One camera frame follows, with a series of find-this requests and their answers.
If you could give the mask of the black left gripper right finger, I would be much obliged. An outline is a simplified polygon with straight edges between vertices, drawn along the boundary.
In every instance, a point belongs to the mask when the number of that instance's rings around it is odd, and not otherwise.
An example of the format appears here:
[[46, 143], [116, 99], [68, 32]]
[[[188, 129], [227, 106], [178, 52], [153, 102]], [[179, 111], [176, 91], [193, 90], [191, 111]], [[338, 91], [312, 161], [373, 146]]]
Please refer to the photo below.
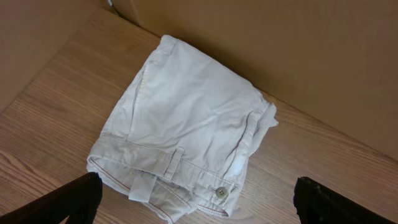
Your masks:
[[303, 224], [394, 224], [309, 177], [299, 177], [294, 206]]

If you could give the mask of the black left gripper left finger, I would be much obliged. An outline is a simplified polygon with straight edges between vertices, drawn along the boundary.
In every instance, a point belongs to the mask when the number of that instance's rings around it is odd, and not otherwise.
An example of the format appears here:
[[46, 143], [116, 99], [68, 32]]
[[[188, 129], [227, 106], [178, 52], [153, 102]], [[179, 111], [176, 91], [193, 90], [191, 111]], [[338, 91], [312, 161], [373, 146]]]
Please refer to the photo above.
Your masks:
[[92, 224], [103, 196], [98, 173], [89, 172], [66, 185], [1, 216], [8, 224]]

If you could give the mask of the beige shorts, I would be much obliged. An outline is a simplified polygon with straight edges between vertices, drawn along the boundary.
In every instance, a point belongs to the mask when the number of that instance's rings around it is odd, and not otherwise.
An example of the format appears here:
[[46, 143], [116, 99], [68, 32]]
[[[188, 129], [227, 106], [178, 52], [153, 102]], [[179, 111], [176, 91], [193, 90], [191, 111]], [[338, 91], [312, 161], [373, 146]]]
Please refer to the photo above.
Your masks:
[[249, 81], [165, 35], [112, 110], [87, 169], [169, 223], [196, 210], [230, 217], [276, 112]]

